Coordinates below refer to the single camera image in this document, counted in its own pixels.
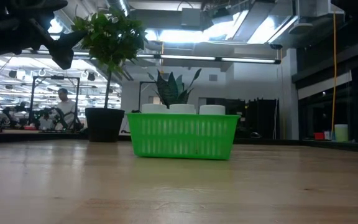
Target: black plant pot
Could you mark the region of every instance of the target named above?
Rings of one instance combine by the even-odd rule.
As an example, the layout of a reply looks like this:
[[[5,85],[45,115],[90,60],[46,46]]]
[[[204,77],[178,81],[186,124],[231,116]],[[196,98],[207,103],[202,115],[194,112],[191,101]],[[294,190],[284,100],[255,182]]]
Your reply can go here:
[[[85,108],[89,141],[115,142],[125,111],[104,108]]]

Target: orange cable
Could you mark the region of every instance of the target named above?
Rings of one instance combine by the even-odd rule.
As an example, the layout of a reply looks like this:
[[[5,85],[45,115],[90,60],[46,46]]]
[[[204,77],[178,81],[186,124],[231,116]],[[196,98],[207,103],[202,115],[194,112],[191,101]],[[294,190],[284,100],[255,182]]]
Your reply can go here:
[[[333,115],[331,117],[331,140],[334,132],[334,117],[335,117],[335,99],[336,99],[336,75],[337,75],[337,61],[336,61],[336,15],[334,11],[334,95],[333,95]]]

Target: white shirt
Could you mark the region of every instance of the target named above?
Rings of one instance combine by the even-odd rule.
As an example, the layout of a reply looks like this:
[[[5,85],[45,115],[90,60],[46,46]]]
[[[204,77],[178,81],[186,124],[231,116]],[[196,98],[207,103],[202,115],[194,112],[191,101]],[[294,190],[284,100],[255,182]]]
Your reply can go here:
[[[61,101],[58,105],[57,105],[57,108],[61,109],[62,112],[63,112],[63,115],[66,115],[67,113],[69,112],[75,112],[75,102],[72,101],[72,100],[67,100],[67,101]],[[65,116],[65,121],[66,121],[66,124],[67,124],[67,127],[68,128],[72,128],[71,127],[71,124],[73,123],[74,121],[74,114],[68,114]]]

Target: white container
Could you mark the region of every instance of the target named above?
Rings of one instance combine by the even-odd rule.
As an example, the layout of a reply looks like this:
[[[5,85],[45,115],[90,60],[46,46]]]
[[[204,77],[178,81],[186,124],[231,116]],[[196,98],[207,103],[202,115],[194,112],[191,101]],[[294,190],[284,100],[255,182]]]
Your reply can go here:
[[[194,105],[174,104],[169,106],[169,112],[172,114],[196,114]]]
[[[203,105],[203,106],[200,106],[200,114],[225,115],[226,108],[221,105]]]
[[[331,140],[331,132],[330,131],[325,131],[324,132],[324,139],[325,140]]]
[[[147,103],[142,105],[142,113],[169,113],[167,106]]]
[[[347,132],[347,124],[335,124],[335,140],[337,142],[348,141],[348,132]]]

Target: wooden table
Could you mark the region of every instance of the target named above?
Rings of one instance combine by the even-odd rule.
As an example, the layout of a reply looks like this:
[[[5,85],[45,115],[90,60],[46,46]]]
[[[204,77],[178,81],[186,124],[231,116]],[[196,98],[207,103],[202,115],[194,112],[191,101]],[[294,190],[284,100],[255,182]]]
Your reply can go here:
[[[358,223],[358,152],[234,146],[151,159],[130,142],[0,144],[0,223]]]

